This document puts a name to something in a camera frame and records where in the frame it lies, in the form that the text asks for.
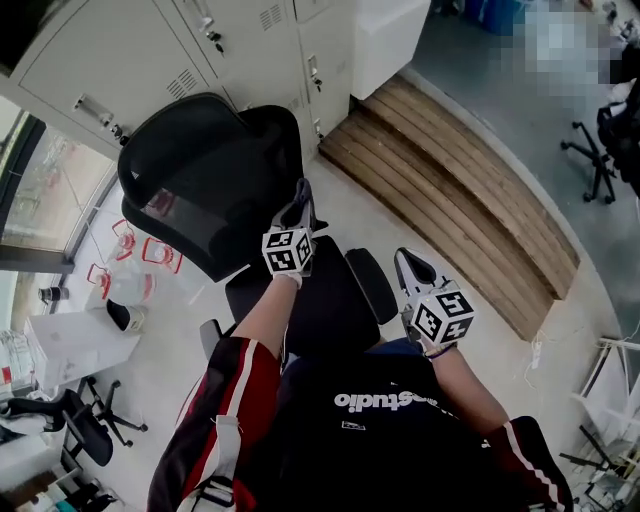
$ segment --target concrete floor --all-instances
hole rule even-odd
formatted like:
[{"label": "concrete floor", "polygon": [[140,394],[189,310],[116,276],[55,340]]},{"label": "concrete floor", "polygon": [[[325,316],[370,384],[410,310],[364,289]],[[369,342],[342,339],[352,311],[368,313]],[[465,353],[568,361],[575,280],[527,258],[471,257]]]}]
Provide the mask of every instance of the concrete floor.
[{"label": "concrete floor", "polygon": [[[640,320],[635,195],[617,179],[614,204],[604,204],[606,189],[585,204],[592,168],[559,147],[562,139],[586,144],[571,122],[583,121],[595,134],[596,112],[608,103],[611,88],[601,72],[610,53],[602,48],[611,38],[599,20],[586,12],[539,11],[511,38],[436,16],[425,24],[411,67],[478,117],[539,180],[593,260],[627,336]],[[637,371],[640,359],[633,366]]]},{"label": "concrete floor", "polygon": [[[369,249],[387,275],[398,304],[403,306],[404,300],[393,255],[401,246],[427,254],[445,275],[470,291],[478,316],[469,337],[461,344],[470,365],[512,417],[532,415],[538,419],[554,456],[560,451],[578,453],[584,441],[576,435],[577,427],[584,422],[585,411],[569,395],[580,389],[595,359],[597,333],[615,324],[606,291],[590,261],[580,265],[567,300],[552,307],[543,325],[549,340],[542,338],[540,365],[527,370],[532,361],[531,345],[519,340],[493,308],[423,239],[324,160],[312,162],[305,173],[313,186],[318,215],[329,222],[327,234],[343,251],[354,247]],[[116,187],[93,224],[103,253],[108,253],[115,243],[109,231],[121,195],[121,189]],[[92,249],[91,240],[85,240],[76,275],[69,281],[75,297],[82,293],[79,287],[84,283],[85,267],[96,257],[84,252]],[[113,488],[127,503],[127,510],[146,509],[147,491],[158,459],[171,438],[185,397],[206,366],[198,327],[210,318],[217,318],[223,328],[231,324],[224,284],[206,278],[201,282],[206,283],[203,291],[191,299],[174,293],[177,286],[165,287],[168,295],[161,295],[149,306],[144,335],[131,359],[97,375],[102,389],[115,379],[122,382],[114,401],[117,414],[136,422],[144,420],[149,426],[146,433],[123,431],[133,440],[133,447],[116,444],[113,459],[104,468],[97,467],[84,454],[79,456],[87,472]],[[388,339],[402,336],[399,318],[385,325],[382,332]],[[566,461],[558,462],[569,474]]]}]

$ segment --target white locker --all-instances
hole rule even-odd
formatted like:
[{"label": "white locker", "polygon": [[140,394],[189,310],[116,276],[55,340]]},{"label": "white locker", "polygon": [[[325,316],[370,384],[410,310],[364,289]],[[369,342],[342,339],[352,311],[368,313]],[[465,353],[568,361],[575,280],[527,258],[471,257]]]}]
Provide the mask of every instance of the white locker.
[{"label": "white locker", "polygon": [[[20,85],[119,148],[101,120],[132,133],[164,106],[213,90],[150,0],[89,0],[33,62]],[[78,99],[81,108],[74,109]]]},{"label": "white locker", "polygon": [[294,0],[296,19],[298,23],[313,18],[319,12],[329,7],[334,0]]},{"label": "white locker", "polygon": [[174,1],[234,107],[288,108],[298,120],[303,158],[309,159],[316,140],[304,94],[297,28],[284,1]]},{"label": "white locker", "polygon": [[349,114],[353,2],[336,2],[299,25],[314,131],[326,135]]}]

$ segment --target wooden step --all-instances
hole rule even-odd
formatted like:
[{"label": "wooden step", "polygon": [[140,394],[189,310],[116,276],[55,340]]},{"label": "wooden step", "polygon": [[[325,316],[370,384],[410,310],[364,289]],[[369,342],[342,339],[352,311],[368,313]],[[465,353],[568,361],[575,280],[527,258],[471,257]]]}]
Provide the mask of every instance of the wooden step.
[{"label": "wooden step", "polygon": [[501,269],[499,274],[509,277],[508,283],[501,288],[515,295],[515,303],[521,303],[522,297],[528,297],[524,307],[520,308],[523,313],[529,314],[533,310],[536,314],[547,314],[553,298],[542,285],[534,267],[529,264],[524,251],[491,219],[482,205],[456,186],[455,180],[448,180],[447,176],[430,167],[394,137],[358,113],[343,123],[341,128],[410,181],[426,199],[447,215],[445,222],[453,222],[464,233],[463,242],[474,242],[482,251],[479,258],[482,261],[488,258],[489,261],[485,261],[487,269],[495,272],[497,267]]},{"label": "wooden step", "polygon": [[579,259],[542,204],[486,144],[393,78],[320,152],[431,243],[532,341]]},{"label": "wooden step", "polygon": [[528,187],[492,150],[399,78],[381,87],[361,108],[373,125],[392,134],[435,174],[446,175],[450,186],[465,191],[468,201],[482,205],[490,214],[486,221],[499,224],[503,238],[515,241],[508,251],[524,251],[529,261],[520,263],[537,275],[552,298],[566,296],[578,265],[575,250]]},{"label": "wooden step", "polygon": [[[482,216],[477,206],[465,201],[466,211],[458,208],[455,201],[461,192],[457,188],[448,187],[448,197],[359,123],[362,119],[348,120],[332,132],[321,146],[323,155],[433,244],[520,337],[532,340],[553,299],[539,282],[536,284],[536,276],[521,258],[513,258],[517,250],[506,256],[490,239],[500,240],[502,235],[491,224],[477,222]],[[426,167],[421,171],[430,172]]]}]

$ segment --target mesh chair backrest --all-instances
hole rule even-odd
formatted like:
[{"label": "mesh chair backrest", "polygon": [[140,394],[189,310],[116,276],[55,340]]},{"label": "mesh chair backrest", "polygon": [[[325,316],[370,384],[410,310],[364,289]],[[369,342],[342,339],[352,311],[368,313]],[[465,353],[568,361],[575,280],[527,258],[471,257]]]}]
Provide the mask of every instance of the mesh chair backrest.
[{"label": "mesh chair backrest", "polygon": [[199,94],[158,112],[122,150],[123,214],[214,281],[260,256],[262,233],[302,177],[300,135],[287,109],[236,114]]}]

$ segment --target locker handle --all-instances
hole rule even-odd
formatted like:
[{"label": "locker handle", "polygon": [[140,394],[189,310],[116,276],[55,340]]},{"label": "locker handle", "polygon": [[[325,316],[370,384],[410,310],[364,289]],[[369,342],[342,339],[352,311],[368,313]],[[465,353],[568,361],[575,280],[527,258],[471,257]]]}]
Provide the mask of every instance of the locker handle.
[{"label": "locker handle", "polygon": [[194,12],[198,18],[198,32],[208,31],[213,25],[214,19],[207,3],[203,0],[184,0],[184,3],[192,7],[192,12]]}]

